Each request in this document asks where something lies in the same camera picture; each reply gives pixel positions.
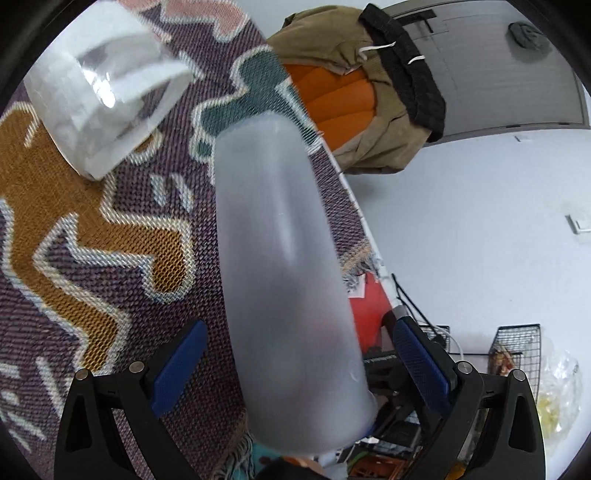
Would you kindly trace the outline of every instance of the white cable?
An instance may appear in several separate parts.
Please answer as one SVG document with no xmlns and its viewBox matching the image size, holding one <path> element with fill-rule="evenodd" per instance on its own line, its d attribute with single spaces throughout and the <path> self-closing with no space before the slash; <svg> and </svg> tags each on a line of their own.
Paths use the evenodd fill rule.
<svg viewBox="0 0 591 480">
<path fill-rule="evenodd" d="M 446 329 L 441 328 L 440 326 L 437 325 L 433 325 L 433 328 L 435 328 L 435 330 L 438 330 L 440 333 L 447 335 L 451 340 L 453 340 L 453 343 L 456 344 L 457 349 L 460 352 L 460 360 L 464 360 L 464 350 L 462 350 L 462 347 L 460 346 L 460 343 L 454 338 L 452 337 L 452 334 L 449 333 Z"/>
<path fill-rule="evenodd" d="M 357 53 L 359 54 L 359 56 L 360 56 L 360 57 L 361 57 L 361 58 L 362 58 L 364 61 L 366 61 L 368 58 L 367 58 L 367 55 L 366 55 L 365 53 L 363 53 L 363 52 L 365 52 L 365 51 L 370 51 L 370 50 L 379 50 L 380 48 L 388 48 L 388 47 L 393 47 L 393 46 L 395 46 L 395 45 L 396 45 L 396 42 L 395 42 L 395 41 L 393 41 L 392 43 L 389 43 L 388 45 L 371 45 L 371 46 L 369 46 L 369 47 L 361 47 L 361 48 L 360 48 L 360 49 L 357 51 Z"/>
<path fill-rule="evenodd" d="M 412 62 L 414 62 L 415 60 L 424 60 L 425 59 L 425 55 L 417 55 L 416 57 L 410 59 L 408 61 L 407 65 L 410 65 Z"/>
</svg>

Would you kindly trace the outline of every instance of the translucent plastic container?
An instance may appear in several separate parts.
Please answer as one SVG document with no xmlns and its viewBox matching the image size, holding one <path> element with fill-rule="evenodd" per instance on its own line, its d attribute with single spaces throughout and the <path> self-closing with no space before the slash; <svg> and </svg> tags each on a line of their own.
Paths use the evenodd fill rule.
<svg viewBox="0 0 591 480">
<path fill-rule="evenodd" d="M 266 113 L 215 147 L 217 234 L 236 369 L 256 440 L 315 455 L 375 418 L 353 316 L 306 148 Z"/>
</svg>

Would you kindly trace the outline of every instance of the woven rug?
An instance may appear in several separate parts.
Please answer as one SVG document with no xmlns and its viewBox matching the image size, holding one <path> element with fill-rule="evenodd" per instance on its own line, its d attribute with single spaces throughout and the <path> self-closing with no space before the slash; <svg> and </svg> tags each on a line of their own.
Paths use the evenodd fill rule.
<svg viewBox="0 0 591 480">
<path fill-rule="evenodd" d="M 195 80 L 141 149 L 98 183 L 69 167 L 24 88 L 15 92 L 0 119 L 0 420 L 39 476 L 53 478 L 74 373 L 121 371 L 201 318 L 207 353 L 163 422 L 207 479 L 245 433 L 217 255 L 217 134 L 265 111 L 290 118 L 307 144 L 345 281 L 371 248 L 290 78 L 243 11 L 224 0 L 122 3 Z"/>
</svg>

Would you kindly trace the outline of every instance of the plastic bag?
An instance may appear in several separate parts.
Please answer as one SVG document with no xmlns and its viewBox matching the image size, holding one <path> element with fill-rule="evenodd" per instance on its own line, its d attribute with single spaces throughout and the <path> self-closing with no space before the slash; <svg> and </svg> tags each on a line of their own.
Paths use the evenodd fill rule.
<svg viewBox="0 0 591 480">
<path fill-rule="evenodd" d="M 545 452 L 551 456 L 579 415 L 583 383 L 576 358 L 567 351 L 555 351 L 548 339 L 544 346 L 537 408 Z"/>
</svg>

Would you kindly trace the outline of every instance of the light switch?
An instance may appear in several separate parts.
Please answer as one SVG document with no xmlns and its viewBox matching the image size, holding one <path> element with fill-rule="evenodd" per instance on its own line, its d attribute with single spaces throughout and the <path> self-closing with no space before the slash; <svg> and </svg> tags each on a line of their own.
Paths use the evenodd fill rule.
<svg viewBox="0 0 591 480">
<path fill-rule="evenodd" d="M 569 215 L 570 224 L 574 232 L 578 235 L 580 233 L 591 233 L 591 220 L 586 215 Z"/>
</svg>

